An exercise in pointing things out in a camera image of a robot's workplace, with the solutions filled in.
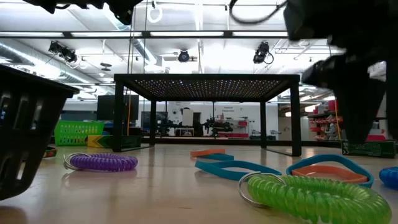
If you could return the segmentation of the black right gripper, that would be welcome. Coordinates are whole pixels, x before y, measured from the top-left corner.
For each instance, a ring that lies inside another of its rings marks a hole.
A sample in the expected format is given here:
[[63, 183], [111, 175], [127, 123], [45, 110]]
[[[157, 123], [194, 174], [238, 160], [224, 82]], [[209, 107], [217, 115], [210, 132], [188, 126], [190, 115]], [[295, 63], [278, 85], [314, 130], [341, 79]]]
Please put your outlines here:
[[290, 40], [326, 39], [344, 50], [308, 67], [302, 82], [334, 90], [347, 140], [364, 143], [386, 91], [368, 68], [397, 55], [397, 0], [288, 1], [284, 19]]

